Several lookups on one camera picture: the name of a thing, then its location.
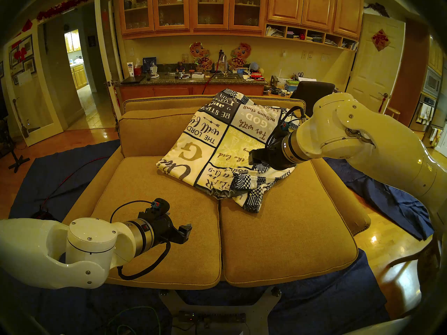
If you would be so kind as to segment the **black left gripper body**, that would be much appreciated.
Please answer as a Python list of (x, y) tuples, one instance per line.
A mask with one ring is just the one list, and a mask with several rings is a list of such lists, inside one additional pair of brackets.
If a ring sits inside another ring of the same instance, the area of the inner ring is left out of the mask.
[(170, 241), (180, 244), (181, 237), (178, 230), (174, 227), (171, 218), (167, 214), (154, 217), (149, 220), (149, 224), (153, 232), (153, 240), (151, 246), (157, 246), (160, 243)]

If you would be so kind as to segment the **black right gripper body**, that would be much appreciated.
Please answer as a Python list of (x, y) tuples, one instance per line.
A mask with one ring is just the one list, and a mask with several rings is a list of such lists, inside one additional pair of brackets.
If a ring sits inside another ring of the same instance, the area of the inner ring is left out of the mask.
[(283, 137), (264, 148), (253, 149), (248, 154), (248, 164), (256, 165), (265, 163), (274, 170), (281, 171), (294, 167), (283, 153)]

